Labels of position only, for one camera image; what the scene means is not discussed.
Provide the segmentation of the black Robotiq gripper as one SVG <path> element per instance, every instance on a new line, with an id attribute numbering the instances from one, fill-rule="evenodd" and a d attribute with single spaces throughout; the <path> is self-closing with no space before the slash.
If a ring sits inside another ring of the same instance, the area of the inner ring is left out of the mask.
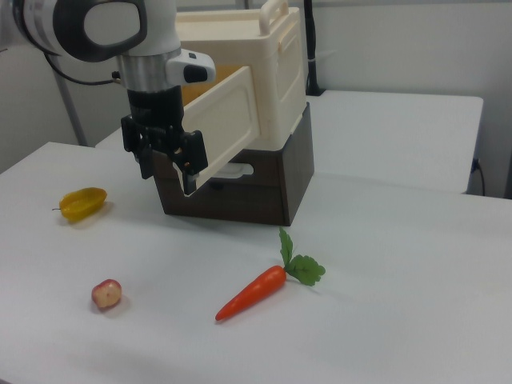
<path id="1" fill-rule="evenodd" d="M 131 115 L 121 119 L 124 150 L 134 155 L 141 176 L 154 175 L 153 150 L 173 151 L 182 191 L 190 196 L 197 189 L 199 173 L 208 167 L 206 148 L 199 130 L 184 132 L 182 88 L 158 92 L 128 90 Z"/>

